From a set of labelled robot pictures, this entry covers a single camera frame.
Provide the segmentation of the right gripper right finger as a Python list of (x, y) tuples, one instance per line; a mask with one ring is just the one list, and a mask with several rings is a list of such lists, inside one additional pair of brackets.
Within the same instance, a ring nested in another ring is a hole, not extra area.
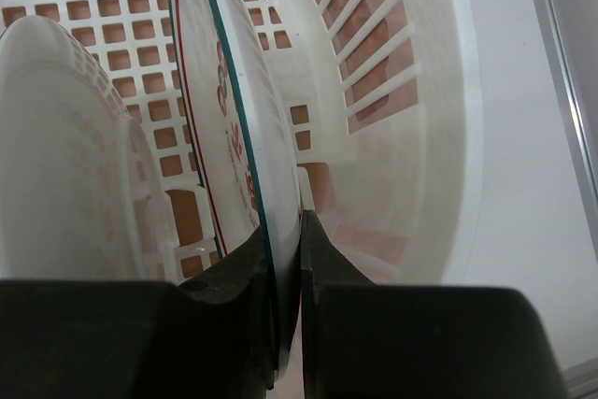
[(309, 398), (564, 398), (541, 320), (513, 289), (378, 285), (301, 224)]

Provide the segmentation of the green rim plate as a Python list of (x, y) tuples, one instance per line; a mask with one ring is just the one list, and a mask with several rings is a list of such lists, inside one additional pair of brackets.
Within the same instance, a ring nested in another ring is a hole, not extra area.
[(175, 235), (146, 136), (63, 26), (1, 35), (1, 276), (165, 280)]

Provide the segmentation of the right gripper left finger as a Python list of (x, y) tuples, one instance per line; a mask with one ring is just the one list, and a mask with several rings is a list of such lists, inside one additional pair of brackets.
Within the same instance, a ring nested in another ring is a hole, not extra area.
[(276, 362), (255, 231), (181, 285), (5, 280), (5, 398), (263, 398)]

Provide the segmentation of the red character plate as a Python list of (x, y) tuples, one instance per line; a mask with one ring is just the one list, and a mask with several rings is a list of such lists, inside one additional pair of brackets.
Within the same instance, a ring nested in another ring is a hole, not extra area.
[(273, 291), (275, 374), (296, 325), (301, 201), (289, 124), (244, 0), (169, 0), (180, 88), (223, 255), (259, 232)]

